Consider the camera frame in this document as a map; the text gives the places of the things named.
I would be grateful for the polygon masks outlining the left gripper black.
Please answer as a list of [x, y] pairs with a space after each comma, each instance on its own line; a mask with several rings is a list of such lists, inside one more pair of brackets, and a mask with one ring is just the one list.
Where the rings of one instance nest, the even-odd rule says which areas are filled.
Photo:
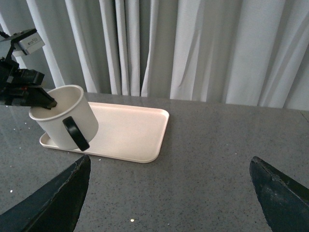
[[44, 74], [39, 71], [21, 69], [17, 62], [1, 58], [1, 105], [42, 107], [48, 110], [56, 107], [56, 100], [41, 88], [43, 78]]

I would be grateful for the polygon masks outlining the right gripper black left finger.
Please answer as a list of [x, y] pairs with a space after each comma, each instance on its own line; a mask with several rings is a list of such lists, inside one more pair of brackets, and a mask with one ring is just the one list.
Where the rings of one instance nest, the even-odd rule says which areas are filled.
[[91, 160], [84, 155], [0, 216], [2, 232], [72, 232], [89, 186]]

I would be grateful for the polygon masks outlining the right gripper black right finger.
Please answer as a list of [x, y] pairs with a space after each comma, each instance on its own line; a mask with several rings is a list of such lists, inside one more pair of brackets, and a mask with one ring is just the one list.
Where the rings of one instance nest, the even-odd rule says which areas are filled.
[[309, 189], [259, 157], [250, 176], [263, 214], [273, 232], [309, 230]]

